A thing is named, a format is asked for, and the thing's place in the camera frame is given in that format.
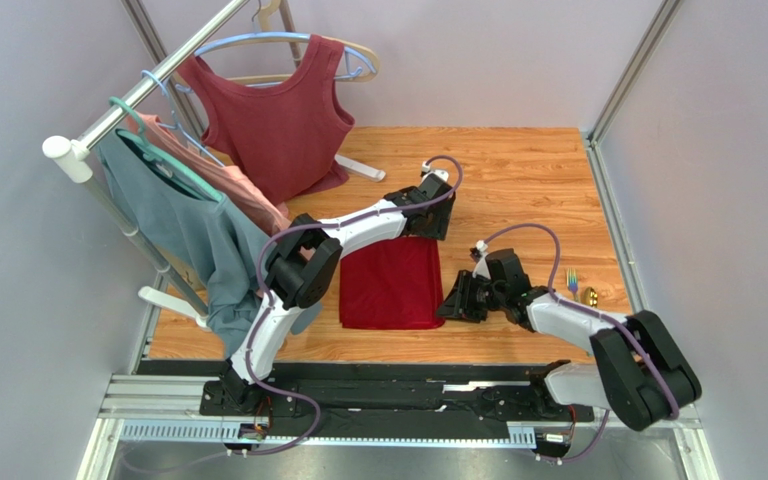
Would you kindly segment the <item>iridescent fork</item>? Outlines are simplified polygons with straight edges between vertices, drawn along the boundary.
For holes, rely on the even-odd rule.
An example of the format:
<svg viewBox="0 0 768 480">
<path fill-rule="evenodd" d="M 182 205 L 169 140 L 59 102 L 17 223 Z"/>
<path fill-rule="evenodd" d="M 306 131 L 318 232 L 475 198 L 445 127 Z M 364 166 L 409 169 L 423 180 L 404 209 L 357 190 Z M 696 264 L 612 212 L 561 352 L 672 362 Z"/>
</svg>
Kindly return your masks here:
<svg viewBox="0 0 768 480">
<path fill-rule="evenodd" d="M 579 280 L 578 280 L 578 274 L 575 268 L 568 268 L 566 270 L 566 285 L 567 290 L 571 294 L 571 298 L 575 302 L 580 301 L 580 295 L 579 295 Z"/>
</svg>

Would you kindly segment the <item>light blue clothes hanger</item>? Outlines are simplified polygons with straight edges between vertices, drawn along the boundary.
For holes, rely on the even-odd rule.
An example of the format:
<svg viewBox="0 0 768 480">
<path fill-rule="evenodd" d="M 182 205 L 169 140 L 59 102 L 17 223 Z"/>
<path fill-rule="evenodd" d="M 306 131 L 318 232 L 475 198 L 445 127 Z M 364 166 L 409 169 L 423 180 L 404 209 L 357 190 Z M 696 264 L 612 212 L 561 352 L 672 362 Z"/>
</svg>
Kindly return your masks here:
<svg viewBox="0 0 768 480">
<path fill-rule="evenodd" d="M 313 37 L 313 34 L 287 31 L 245 33 L 209 42 L 198 47 L 193 56 L 201 57 L 214 51 L 257 44 L 285 43 L 290 46 L 297 46 L 298 44 L 309 44 Z M 323 36 L 323 39 L 335 41 L 343 47 L 341 59 L 346 64 L 346 73 L 336 75 L 335 81 L 362 83 L 371 81 L 378 75 L 380 59 L 371 49 L 333 37 Z M 265 88 L 278 85 L 290 77 L 290 74 L 255 75 L 231 78 L 231 81 L 244 86 Z"/>
</svg>

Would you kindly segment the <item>wooden clothes hanger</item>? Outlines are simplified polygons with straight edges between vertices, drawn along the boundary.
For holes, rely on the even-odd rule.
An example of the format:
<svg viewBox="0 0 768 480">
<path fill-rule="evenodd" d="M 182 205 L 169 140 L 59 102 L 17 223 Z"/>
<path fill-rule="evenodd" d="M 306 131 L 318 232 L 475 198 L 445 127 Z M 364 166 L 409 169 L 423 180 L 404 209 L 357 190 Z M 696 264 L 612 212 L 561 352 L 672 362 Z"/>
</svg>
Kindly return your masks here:
<svg viewBox="0 0 768 480">
<path fill-rule="evenodd" d="M 287 31 L 299 32 L 295 29 L 287 1 L 258 1 L 257 10 L 251 19 L 255 32 Z M 321 76 L 328 83 L 336 75 L 346 73 L 346 64 L 341 59 L 343 47 L 340 43 L 323 39 L 323 36 L 313 34 L 309 44 L 290 46 L 290 53 L 297 72 L 290 74 L 288 80 L 271 86 L 288 85 L 296 80 L 301 81 L 304 74 L 311 78 Z"/>
</svg>

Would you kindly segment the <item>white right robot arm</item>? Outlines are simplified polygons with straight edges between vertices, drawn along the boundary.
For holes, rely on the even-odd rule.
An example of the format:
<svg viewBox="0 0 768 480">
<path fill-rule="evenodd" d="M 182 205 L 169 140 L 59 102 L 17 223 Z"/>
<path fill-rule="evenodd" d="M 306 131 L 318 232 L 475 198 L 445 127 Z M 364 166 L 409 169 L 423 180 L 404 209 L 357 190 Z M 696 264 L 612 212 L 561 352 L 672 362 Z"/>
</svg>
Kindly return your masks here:
<svg viewBox="0 0 768 480">
<path fill-rule="evenodd" d="M 446 320 L 471 323 L 491 312 L 592 355 L 591 365 L 557 361 L 537 377 L 539 391 L 553 404 L 611 410 L 628 428 L 642 431 L 677 417 L 702 396 L 696 373 L 657 314 L 623 315 L 569 301 L 532 284 L 511 249 L 486 254 L 473 270 L 459 271 L 436 310 Z"/>
</svg>

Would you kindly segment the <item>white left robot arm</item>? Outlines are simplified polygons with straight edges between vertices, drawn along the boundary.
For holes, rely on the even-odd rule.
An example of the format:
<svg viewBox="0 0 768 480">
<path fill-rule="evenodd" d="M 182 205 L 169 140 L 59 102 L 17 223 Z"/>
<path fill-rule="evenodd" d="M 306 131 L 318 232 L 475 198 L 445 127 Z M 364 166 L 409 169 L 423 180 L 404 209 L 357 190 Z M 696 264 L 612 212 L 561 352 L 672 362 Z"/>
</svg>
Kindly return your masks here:
<svg viewBox="0 0 768 480">
<path fill-rule="evenodd" d="M 391 192 L 334 219 L 302 215 L 270 238 L 257 259 L 256 277 L 264 298 L 242 346 L 228 358 L 220 376 L 225 394 L 244 402 L 268 376 L 286 336 L 299 318 L 311 316 L 345 256 L 399 237 L 444 239 L 461 183 L 425 163 L 415 187 Z"/>
</svg>

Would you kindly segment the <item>teal clothes hanger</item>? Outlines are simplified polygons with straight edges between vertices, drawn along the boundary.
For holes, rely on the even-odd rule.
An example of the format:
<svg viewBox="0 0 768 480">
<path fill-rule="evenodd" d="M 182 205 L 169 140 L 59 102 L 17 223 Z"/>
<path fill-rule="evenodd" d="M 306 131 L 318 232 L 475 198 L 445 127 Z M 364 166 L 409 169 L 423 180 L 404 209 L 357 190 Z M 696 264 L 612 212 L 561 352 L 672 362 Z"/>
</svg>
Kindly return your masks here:
<svg viewBox="0 0 768 480">
<path fill-rule="evenodd" d="M 212 187 L 197 173 L 193 172 L 168 152 L 151 143 L 146 137 L 147 126 L 145 122 L 122 99 L 112 96 L 109 98 L 109 104 L 119 107 L 137 124 L 136 133 L 125 129 L 117 129 L 117 136 L 135 146 L 139 159 L 143 162 L 154 164 L 152 170 L 164 175 L 168 179 L 167 183 L 169 185 L 173 185 L 176 190 L 199 200 L 220 202 L 225 198 L 222 192 Z"/>
</svg>

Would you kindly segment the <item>grey-blue hanging shirt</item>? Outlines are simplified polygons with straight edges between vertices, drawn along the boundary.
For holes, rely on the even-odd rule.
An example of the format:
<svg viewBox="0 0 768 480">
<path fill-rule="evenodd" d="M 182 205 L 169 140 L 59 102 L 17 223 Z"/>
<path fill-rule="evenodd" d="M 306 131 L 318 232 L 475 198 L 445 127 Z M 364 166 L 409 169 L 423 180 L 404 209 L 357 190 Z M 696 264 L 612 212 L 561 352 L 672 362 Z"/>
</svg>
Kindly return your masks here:
<svg viewBox="0 0 768 480">
<path fill-rule="evenodd" d="M 151 242 L 194 269 L 207 290 L 207 325 L 225 354 L 234 354 L 260 309 L 255 262 L 268 235 L 223 192 L 214 202 L 176 190 L 116 130 L 94 152 L 117 207 Z"/>
</svg>

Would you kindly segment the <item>pink hanging shirt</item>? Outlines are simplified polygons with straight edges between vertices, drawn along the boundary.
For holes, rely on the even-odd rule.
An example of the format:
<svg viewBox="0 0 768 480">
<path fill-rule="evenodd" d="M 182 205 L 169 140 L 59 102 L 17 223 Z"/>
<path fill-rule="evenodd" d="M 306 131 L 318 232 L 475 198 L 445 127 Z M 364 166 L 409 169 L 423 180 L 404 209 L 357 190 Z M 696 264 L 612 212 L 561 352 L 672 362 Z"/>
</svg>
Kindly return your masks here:
<svg viewBox="0 0 768 480">
<path fill-rule="evenodd" d="M 156 115 L 139 116 L 147 126 L 147 139 L 192 169 L 212 187 L 223 192 L 268 237 L 290 227 L 287 213 L 273 205 L 248 177 L 235 165 L 219 167 L 212 160 L 198 155 L 181 144 L 177 138 L 159 123 Z M 125 130 L 137 132 L 137 124 L 131 119 Z"/>
</svg>

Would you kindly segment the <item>red cloth napkin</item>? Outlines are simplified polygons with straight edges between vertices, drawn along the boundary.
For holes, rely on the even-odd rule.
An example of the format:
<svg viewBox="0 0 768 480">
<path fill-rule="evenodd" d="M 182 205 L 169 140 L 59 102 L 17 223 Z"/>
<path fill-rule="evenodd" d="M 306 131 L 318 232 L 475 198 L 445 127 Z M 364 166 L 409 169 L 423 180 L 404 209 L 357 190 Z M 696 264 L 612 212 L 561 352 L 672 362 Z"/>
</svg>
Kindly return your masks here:
<svg viewBox="0 0 768 480">
<path fill-rule="evenodd" d="M 445 320 L 438 242 L 400 237 L 375 243 L 340 262 L 339 320 L 360 330 L 431 330 Z"/>
</svg>

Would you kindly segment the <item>maroon tank top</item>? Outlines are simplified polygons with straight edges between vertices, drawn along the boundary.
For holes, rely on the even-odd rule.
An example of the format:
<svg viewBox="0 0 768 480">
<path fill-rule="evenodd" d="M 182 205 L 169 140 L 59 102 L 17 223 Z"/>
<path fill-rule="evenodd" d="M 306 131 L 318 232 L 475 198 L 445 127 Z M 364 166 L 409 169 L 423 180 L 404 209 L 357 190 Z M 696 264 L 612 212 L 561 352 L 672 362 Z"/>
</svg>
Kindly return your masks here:
<svg viewBox="0 0 768 480">
<path fill-rule="evenodd" d="M 272 203 L 347 182 L 335 156 L 355 119 L 339 103 L 333 78 L 304 74 L 288 85 L 251 88 L 194 56 L 177 72 L 207 115 L 202 144 L 228 155 Z"/>
</svg>

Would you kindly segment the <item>gold spoon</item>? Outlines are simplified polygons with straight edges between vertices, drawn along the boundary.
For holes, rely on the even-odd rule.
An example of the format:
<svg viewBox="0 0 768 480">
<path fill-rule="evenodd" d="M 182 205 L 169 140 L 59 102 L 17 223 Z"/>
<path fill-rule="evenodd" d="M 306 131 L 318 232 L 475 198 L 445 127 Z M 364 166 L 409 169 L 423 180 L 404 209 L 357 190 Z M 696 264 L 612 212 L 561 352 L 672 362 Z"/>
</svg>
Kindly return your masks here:
<svg viewBox="0 0 768 480">
<path fill-rule="evenodd" d="M 591 308 L 597 308 L 599 306 L 599 294 L 593 287 L 586 287 L 580 294 L 581 302 Z"/>
</svg>

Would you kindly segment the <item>white clothes rack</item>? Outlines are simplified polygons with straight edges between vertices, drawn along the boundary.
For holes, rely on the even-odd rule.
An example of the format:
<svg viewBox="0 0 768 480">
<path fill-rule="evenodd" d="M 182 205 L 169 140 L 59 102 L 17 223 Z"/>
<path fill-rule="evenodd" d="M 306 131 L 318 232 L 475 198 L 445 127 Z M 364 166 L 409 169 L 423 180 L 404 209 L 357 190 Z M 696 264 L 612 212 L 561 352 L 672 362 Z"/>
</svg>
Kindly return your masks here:
<svg viewBox="0 0 768 480">
<path fill-rule="evenodd" d="M 42 145 L 44 155 L 53 160 L 56 165 L 76 184 L 82 185 L 94 199 L 107 211 L 121 233 L 138 248 L 138 250 L 150 261 L 155 270 L 172 285 L 180 299 L 164 291 L 160 287 L 143 287 L 138 291 L 138 296 L 152 305 L 153 310 L 167 310 L 182 315 L 194 321 L 200 328 L 207 330 L 207 306 L 196 294 L 195 290 L 187 283 L 182 275 L 175 269 L 155 245 L 143 234 L 134 221 L 131 221 L 121 209 L 115 205 L 106 187 L 98 180 L 86 159 L 91 149 L 107 134 L 114 133 L 119 123 L 129 118 L 129 113 L 135 113 L 133 108 L 138 106 L 156 88 L 165 88 L 162 81 L 169 78 L 182 61 L 196 51 L 201 45 L 225 25 L 236 13 L 238 13 L 250 1 L 230 1 L 222 8 L 205 26 L 201 27 L 194 36 L 186 40 L 173 53 L 166 54 L 166 50 L 159 39 L 158 33 L 147 13 L 142 1 L 122 1 L 125 10 L 130 15 L 136 26 L 137 32 L 148 47 L 149 53 L 158 62 L 152 71 L 148 71 L 121 100 L 119 104 L 112 102 L 111 108 L 104 113 L 93 125 L 91 125 L 77 139 L 68 139 L 63 136 L 51 136 Z M 266 33 L 244 34 L 250 36 L 251 41 L 275 40 L 286 42 L 301 42 L 303 35 L 296 32 L 289 1 L 268 1 L 258 7 L 252 17 L 255 26 L 262 30 L 271 29 L 271 17 L 279 12 L 283 31 L 267 31 Z M 366 82 L 373 79 L 379 70 L 380 60 L 377 55 L 367 47 L 345 43 L 347 46 L 345 55 L 354 55 L 366 65 L 366 70 L 355 70 L 348 73 L 347 78 L 338 78 L 343 82 Z M 349 172 L 362 176 L 374 182 L 382 181 L 386 173 L 383 170 L 371 167 L 362 162 L 352 160 L 342 155 L 336 155 L 335 160 Z"/>
</svg>

